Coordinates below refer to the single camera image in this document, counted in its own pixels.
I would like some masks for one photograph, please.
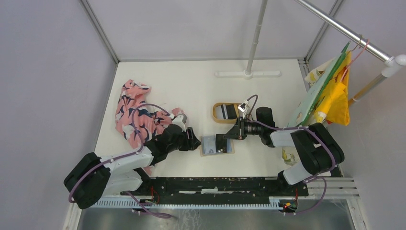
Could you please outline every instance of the red wire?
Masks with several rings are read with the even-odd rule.
[[[342,82],[342,80],[344,79],[345,75],[347,74],[348,70],[350,69],[350,66],[354,63],[355,60],[357,60],[360,57],[360,55],[365,51],[365,49],[368,47],[368,45],[369,45],[369,39],[367,39],[367,43],[365,44],[365,46],[361,50],[361,52],[347,65],[347,68],[345,69],[340,82]]]

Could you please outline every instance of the pole base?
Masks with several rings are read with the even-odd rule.
[[[250,74],[244,71],[217,71],[214,75],[218,78],[245,78],[251,79],[255,78],[275,78],[280,77],[282,73],[277,71],[252,71]]]

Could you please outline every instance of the metal pole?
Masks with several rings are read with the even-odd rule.
[[[251,51],[249,52],[249,59],[245,74],[251,74],[252,63],[254,62],[255,51],[257,50],[259,33],[261,32],[262,20],[264,19],[266,4],[268,0],[262,0],[261,9],[259,11],[257,27],[255,28],[254,41],[252,42]]]
[[[375,79],[369,82],[362,90],[360,90],[355,96],[348,100],[348,106],[353,105],[355,102],[359,101],[363,96],[372,91],[375,87],[381,84],[387,77],[379,74]]]
[[[358,43],[361,40],[360,45],[362,47],[366,46],[366,39],[362,39],[361,36],[357,33],[355,33],[353,30],[349,29],[347,26],[343,25],[342,23],[338,22],[335,20],[333,17],[329,16],[326,12],[322,11],[315,5],[309,3],[306,0],[295,0],[297,3],[301,4],[304,6],[306,9],[317,15],[319,18],[323,19],[326,21],[328,24],[333,26],[335,29],[343,33],[345,36],[350,38],[352,41]],[[368,52],[373,54],[375,57],[379,58],[381,61],[386,62],[388,61],[392,56],[388,55],[387,53],[383,52],[381,49],[376,47],[374,44],[369,43],[368,47],[366,48]]]

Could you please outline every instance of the metal rail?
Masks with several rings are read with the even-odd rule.
[[[331,26],[333,26],[335,29],[340,31],[342,34],[347,36],[352,41],[358,43],[361,40],[360,46],[364,47],[367,44],[366,39],[362,38],[360,34],[357,34],[353,30],[348,28],[346,25],[340,23],[339,21],[337,21],[336,19],[331,17],[328,13],[319,9],[317,6],[309,3],[306,0],[295,0],[295,1],[299,4],[301,4],[303,7],[305,7],[309,11],[311,11],[312,13],[314,13],[315,15],[317,15],[319,18],[323,19],[325,22],[327,22]],[[371,54],[373,54],[375,57],[379,58],[383,62],[388,61],[392,57],[389,54],[383,52],[380,48],[376,47],[371,42],[367,46],[366,50],[368,52],[370,52]]]

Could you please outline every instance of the white vertical pole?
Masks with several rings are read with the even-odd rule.
[[[264,19],[265,9],[268,0],[262,0],[261,9],[259,11],[257,27],[255,28],[254,41],[252,41],[251,51],[249,52],[249,59],[245,74],[251,74],[252,62],[254,61],[255,51],[257,50],[259,33],[261,32],[262,20]]]

